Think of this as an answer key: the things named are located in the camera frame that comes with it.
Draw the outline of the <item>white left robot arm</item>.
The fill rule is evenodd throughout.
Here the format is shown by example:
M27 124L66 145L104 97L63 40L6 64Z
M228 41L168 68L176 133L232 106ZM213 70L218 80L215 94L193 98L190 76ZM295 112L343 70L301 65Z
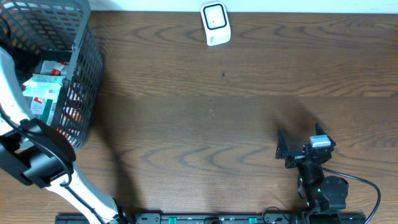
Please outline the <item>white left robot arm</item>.
M90 223L128 223L115 199L78 168L67 139L31 113L17 74L29 74L37 59L26 50L1 47L1 168L24 185L63 197Z

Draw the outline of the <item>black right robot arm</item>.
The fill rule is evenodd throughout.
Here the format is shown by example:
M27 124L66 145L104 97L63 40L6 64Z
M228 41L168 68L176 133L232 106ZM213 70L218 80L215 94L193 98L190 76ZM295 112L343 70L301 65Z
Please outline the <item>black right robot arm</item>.
M334 140L319 125L300 151L290 151L282 130L278 130L276 159L283 159L287 169L298 169L298 193L307 208L292 215L291 223L341 223L340 212L346 208L348 182L335 175L326 177L322 164L331 159Z

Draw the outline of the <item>mint green wipes packet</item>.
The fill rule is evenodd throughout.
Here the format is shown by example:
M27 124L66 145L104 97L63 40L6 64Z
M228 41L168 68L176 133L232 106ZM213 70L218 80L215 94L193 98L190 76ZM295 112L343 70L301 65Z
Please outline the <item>mint green wipes packet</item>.
M43 103L44 100L57 102L65 79L65 76L33 74L22 84L22 94L38 103Z

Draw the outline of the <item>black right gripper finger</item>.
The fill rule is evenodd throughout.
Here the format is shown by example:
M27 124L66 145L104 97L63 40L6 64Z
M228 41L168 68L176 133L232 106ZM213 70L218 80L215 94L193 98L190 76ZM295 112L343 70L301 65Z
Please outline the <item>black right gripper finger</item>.
M275 152L276 159L285 159L289 156L289 148L287 146L284 134L281 129L277 132L277 149Z
M317 136L326 136L328 140L331 142L331 146L336 146L336 142L324 131L321 124L315 124L315 132Z

